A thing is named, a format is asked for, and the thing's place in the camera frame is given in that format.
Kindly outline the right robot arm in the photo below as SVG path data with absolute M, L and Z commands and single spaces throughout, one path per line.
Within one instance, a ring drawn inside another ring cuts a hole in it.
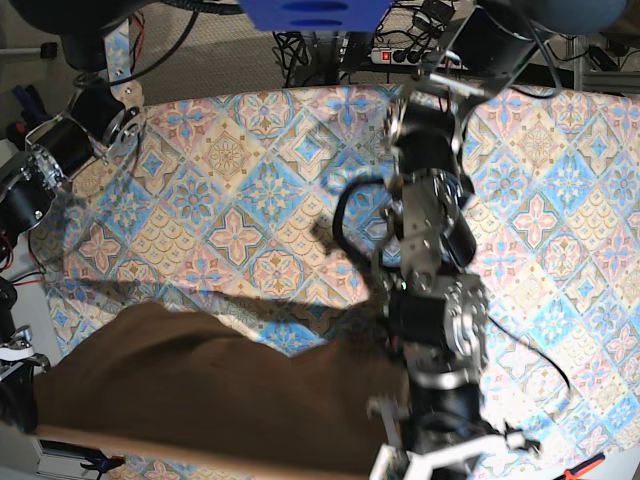
M 142 1 L 15 1 L 30 26 L 60 38 L 64 57 L 79 75 L 65 110 L 42 121 L 23 150 L 1 164 L 1 263 L 8 267 L 19 236 L 39 225 L 56 194 L 85 164 L 95 148 L 110 149 L 138 139 L 142 107 L 116 93 L 143 76 L 109 63 L 107 39 L 123 27 Z M 16 327 L 12 309 L 17 281 L 1 281 L 1 420 L 32 434 L 38 425 L 33 388 L 35 369 L 48 358 L 35 352 L 29 327 Z

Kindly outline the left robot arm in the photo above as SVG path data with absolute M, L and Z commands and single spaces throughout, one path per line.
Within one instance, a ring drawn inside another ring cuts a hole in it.
M 499 450 L 535 452 L 522 431 L 492 428 L 480 415 L 489 315 L 480 278 L 468 272 L 477 250 L 463 208 L 473 194 L 462 150 L 474 111 L 510 86 L 545 49 L 538 11 L 524 1 L 479 1 L 445 31 L 437 47 L 387 108 L 384 140 L 395 155 L 391 178 L 361 177 L 339 198 L 333 235 L 384 293 L 382 322 L 405 368 L 409 396 L 370 399 L 386 449 L 448 465 Z M 383 185 L 394 205 L 371 254 L 345 237 L 348 195 Z

